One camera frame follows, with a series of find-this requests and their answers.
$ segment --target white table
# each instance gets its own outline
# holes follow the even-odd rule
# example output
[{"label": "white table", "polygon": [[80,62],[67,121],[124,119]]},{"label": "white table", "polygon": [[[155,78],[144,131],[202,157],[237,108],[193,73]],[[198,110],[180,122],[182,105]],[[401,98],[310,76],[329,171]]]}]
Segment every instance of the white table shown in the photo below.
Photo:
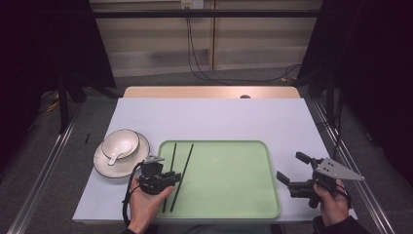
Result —
[{"label": "white table", "polygon": [[[302,98],[121,98],[107,134],[119,129],[145,135],[155,155],[160,144],[171,139],[262,140],[274,169],[291,181],[307,180],[312,172],[310,166],[295,159],[295,152],[328,157]],[[92,169],[73,219],[85,223],[123,220],[121,201],[127,182],[126,177],[107,178]],[[308,206],[308,199],[290,198],[286,186],[277,183],[282,211],[273,222],[309,221],[319,215],[318,209]]]}]

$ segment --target wall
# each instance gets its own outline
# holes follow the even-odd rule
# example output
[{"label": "wall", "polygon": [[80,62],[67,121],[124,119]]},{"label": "wall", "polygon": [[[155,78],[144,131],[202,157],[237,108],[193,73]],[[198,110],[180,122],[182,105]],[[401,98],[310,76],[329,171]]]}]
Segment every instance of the wall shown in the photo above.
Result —
[{"label": "wall", "polygon": [[[205,9],[317,10],[322,1],[205,0]],[[176,0],[91,0],[94,10],[176,10]],[[97,19],[115,76],[188,71],[186,19]],[[202,70],[300,63],[316,19],[190,19]]]}]

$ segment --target spoon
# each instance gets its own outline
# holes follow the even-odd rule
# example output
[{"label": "spoon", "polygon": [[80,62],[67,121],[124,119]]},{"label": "spoon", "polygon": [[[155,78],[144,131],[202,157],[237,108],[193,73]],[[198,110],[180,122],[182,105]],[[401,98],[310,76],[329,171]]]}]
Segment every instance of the spoon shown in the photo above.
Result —
[{"label": "spoon", "polygon": [[111,158],[107,165],[109,166],[115,165],[115,162],[119,158],[119,156],[121,156],[122,154],[130,150],[131,150],[131,144],[129,142],[121,142],[121,147],[118,149],[118,152],[119,152],[118,156]]}]

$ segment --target black curtain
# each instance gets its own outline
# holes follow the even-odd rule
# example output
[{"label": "black curtain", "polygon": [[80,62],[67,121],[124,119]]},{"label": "black curtain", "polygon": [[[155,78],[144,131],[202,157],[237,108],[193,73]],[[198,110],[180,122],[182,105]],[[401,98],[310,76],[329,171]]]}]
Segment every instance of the black curtain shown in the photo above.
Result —
[{"label": "black curtain", "polygon": [[73,74],[99,87],[115,87],[88,0],[5,0],[0,2],[0,170],[13,156],[37,115],[40,96],[68,86],[84,86]]},{"label": "black curtain", "polygon": [[332,81],[413,184],[411,9],[407,0],[324,0],[321,10],[336,17],[317,20],[298,78],[313,97]]}]

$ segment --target metal rail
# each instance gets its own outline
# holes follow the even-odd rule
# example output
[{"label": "metal rail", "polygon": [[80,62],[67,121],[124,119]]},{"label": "metal rail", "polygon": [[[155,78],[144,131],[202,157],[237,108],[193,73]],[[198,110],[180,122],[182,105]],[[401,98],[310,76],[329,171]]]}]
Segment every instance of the metal rail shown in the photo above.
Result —
[{"label": "metal rail", "polygon": [[22,234],[25,232],[30,219],[33,217],[37,205],[42,198],[46,185],[48,184],[51,174],[53,173],[54,168],[57,164],[58,158],[61,155],[61,152],[63,151],[63,148],[72,133],[74,123],[78,118],[82,107],[83,103],[77,104],[75,106],[75,109],[73,110],[72,120],[69,122],[66,130],[62,134],[58,135],[55,146],[49,154],[49,157],[45,165],[43,166],[42,172],[37,177],[36,182],[30,190],[30,193],[21,206],[17,216],[15,217],[15,220],[13,221],[9,231],[7,232],[8,234]]},{"label": "metal rail", "polygon": [[[327,121],[326,110],[320,101],[315,102],[316,111],[321,119],[321,121]],[[328,135],[330,136],[333,144],[336,142],[338,137],[338,132],[336,129],[332,129],[329,126],[325,127],[327,129]],[[339,139],[337,152],[341,156],[343,163],[346,167],[352,171],[360,174],[360,171],[356,165],[356,162],[353,160],[352,155],[350,154],[347,146],[345,145],[342,139]],[[374,222],[377,225],[380,233],[382,234],[392,234],[395,233],[389,220],[386,217],[382,207],[377,201],[376,197],[371,192],[369,186],[365,181],[354,181],[356,189],[363,200],[365,206],[371,214]]]},{"label": "metal rail", "polygon": [[41,11],[44,17],[72,17],[95,19],[133,18],[323,18],[345,17],[350,12],[327,12],[320,10],[94,10],[92,12]]}]

